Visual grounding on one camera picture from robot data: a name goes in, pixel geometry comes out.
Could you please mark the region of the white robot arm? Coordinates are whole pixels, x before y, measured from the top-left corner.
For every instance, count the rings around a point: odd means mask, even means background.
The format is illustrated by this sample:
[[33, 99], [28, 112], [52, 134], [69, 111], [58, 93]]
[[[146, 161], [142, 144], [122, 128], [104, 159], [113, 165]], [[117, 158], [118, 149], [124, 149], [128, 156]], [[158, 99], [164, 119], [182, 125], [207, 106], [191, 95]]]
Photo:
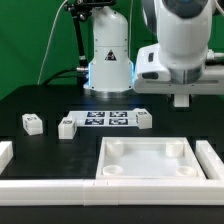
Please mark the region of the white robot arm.
[[154, 45], [128, 57], [127, 20], [106, 5], [92, 9], [94, 57], [86, 92], [106, 97], [133, 90], [144, 94], [224, 95], [224, 66], [207, 66], [216, 0], [142, 0]]

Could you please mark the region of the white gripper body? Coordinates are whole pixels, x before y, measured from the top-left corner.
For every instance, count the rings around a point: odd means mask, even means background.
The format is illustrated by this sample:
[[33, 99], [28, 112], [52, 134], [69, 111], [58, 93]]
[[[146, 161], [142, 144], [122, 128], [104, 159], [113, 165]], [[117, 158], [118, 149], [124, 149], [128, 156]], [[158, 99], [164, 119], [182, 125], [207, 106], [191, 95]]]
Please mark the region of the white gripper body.
[[142, 94], [224, 95], [224, 66], [207, 66], [199, 80], [184, 85], [137, 79], [134, 90]]

